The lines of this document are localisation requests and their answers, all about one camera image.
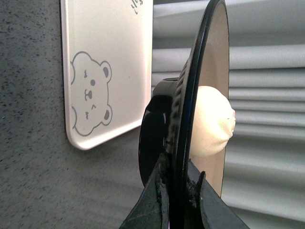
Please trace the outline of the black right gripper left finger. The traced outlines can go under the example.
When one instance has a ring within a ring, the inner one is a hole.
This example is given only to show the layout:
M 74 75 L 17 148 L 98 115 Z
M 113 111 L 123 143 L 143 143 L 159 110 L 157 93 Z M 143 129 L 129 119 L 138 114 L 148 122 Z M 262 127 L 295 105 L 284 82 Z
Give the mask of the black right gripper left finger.
M 136 205 L 121 229 L 167 229 L 169 226 L 168 165 L 160 155 Z

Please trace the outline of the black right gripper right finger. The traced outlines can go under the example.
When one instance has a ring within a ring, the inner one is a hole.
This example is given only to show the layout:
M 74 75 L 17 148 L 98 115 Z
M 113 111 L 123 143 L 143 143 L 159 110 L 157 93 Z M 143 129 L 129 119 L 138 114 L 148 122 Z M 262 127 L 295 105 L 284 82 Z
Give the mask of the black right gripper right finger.
M 247 229 L 190 161 L 187 172 L 187 229 Z

